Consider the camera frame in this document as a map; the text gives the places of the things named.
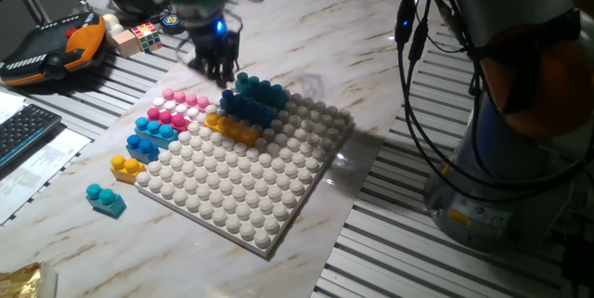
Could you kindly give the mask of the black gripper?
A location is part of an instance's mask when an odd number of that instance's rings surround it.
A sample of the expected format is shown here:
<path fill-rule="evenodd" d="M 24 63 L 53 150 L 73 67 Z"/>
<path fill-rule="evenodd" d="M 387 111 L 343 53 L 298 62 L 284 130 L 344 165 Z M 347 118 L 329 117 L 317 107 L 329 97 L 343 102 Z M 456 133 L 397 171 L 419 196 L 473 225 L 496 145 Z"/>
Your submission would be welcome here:
<path fill-rule="evenodd" d="M 200 26 L 187 26 L 187 32 L 195 46 L 195 57 L 188 63 L 189 68 L 210 80 L 223 78 L 225 83 L 234 82 L 234 67 L 239 57 L 239 32 L 229 29 L 223 17 Z M 222 75 L 219 48 L 224 50 Z"/>

